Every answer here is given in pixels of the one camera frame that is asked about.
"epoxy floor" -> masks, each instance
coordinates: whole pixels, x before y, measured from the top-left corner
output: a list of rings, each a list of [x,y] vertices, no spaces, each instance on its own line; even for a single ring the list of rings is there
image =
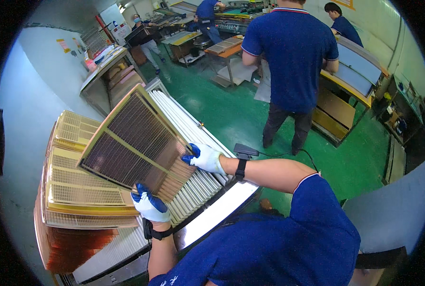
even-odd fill
[[[232,150],[235,143],[242,143],[268,154],[281,154],[290,150],[294,134],[294,121],[290,117],[276,134],[273,145],[263,149],[262,130],[267,119],[268,104],[253,99],[257,88],[252,83],[244,81],[238,87],[223,88],[210,80],[214,72],[207,64],[207,58],[185,68],[169,60],[163,44],[159,48],[167,61],[162,64],[155,57],[161,68],[158,76],[170,95],[203,122],[228,149]],[[155,77],[155,69],[150,63],[140,69],[148,81]],[[363,109],[363,106],[357,106],[355,120]],[[342,201],[383,186],[381,178],[385,170],[388,143],[387,131],[368,111],[338,148],[312,129],[304,149],[311,154],[322,176],[330,183],[338,200]],[[303,152],[283,157],[312,167],[309,157]],[[291,195],[264,189],[261,198],[268,198],[274,208],[289,215]],[[255,203],[249,210],[257,210],[257,207]]]

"black hair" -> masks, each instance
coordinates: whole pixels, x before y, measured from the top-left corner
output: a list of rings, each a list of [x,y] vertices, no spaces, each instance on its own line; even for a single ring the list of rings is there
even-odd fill
[[[325,4],[325,6],[324,6],[324,10],[325,10],[325,12],[333,12],[333,11],[336,11],[336,12],[338,12],[338,14],[339,14],[340,16],[342,16],[342,15],[343,15],[343,12],[341,11],[340,6],[338,6],[337,4],[335,4],[335,3],[333,3],[333,2],[329,2],[329,3]]]

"worker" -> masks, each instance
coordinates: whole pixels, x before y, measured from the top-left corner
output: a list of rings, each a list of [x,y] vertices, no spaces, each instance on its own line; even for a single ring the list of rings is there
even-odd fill
[[[222,39],[214,22],[214,7],[219,6],[220,11],[225,9],[225,4],[217,0],[203,0],[197,8],[193,22],[198,23],[203,35],[209,37],[214,44]]]
[[[354,29],[354,26],[343,16],[340,6],[333,2],[329,2],[325,4],[324,10],[334,21],[333,26],[331,26],[331,31],[334,35],[340,34],[362,48],[364,47],[356,29]]]
[[[295,119],[292,155],[302,149],[311,129],[322,68],[337,72],[338,45],[328,26],[303,10],[306,0],[278,0],[278,8],[252,20],[241,48],[243,64],[264,53],[270,66],[271,98],[263,147],[288,116]]]
[[[191,146],[194,155],[183,161],[206,172],[235,174],[237,158],[204,144]],[[169,209],[138,184],[135,207],[159,238],[152,238],[149,285],[347,285],[360,236],[328,182],[288,159],[248,161],[244,179],[293,194],[290,216],[248,213],[228,219],[178,263]]]
[[[156,23],[152,23],[149,20],[142,21],[138,14],[133,15],[133,22],[135,22],[135,26],[133,26],[132,31],[141,25],[147,26],[157,26]],[[155,68],[155,74],[158,75],[160,73],[160,67],[155,62],[152,57],[151,51],[153,51],[162,61],[165,62],[165,58],[162,56],[162,53],[157,47],[157,43],[154,41],[151,35],[146,35],[143,39],[139,40],[139,44],[141,45],[141,50],[146,56],[146,58],[151,62],[152,66]]]

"white cotton glove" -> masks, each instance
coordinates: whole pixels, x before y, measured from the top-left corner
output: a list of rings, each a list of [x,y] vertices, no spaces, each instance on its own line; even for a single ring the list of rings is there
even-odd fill
[[[142,217],[158,222],[171,220],[170,210],[161,199],[152,196],[146,186],[137,184],[138,193],[132,193],[133,204]]]
[[[210,172],[227,175],[219,162],[219,156],[223,155],[212,147],[201,143],[189,143],[192,146],[193,155],[184,155],[181,159],[189,165]]]

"blue rubber-coated glove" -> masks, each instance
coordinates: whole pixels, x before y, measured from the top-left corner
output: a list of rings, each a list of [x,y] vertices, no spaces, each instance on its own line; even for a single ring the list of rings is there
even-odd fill
[[[210,173],[219,173],[226,175],[219,162],[219,156],[223,155],[213,149],[211,146],[201,143],[189,143],[192,146],[193,155],[183,155],[181,159],[189,165],[197,166],[198,168]]]
[[[161,199],[152,196],[143,184],[136,184],[136,188],[139,194],[132,193],[133,204],[144,218],[159,222],[171,220],[170,210]]]

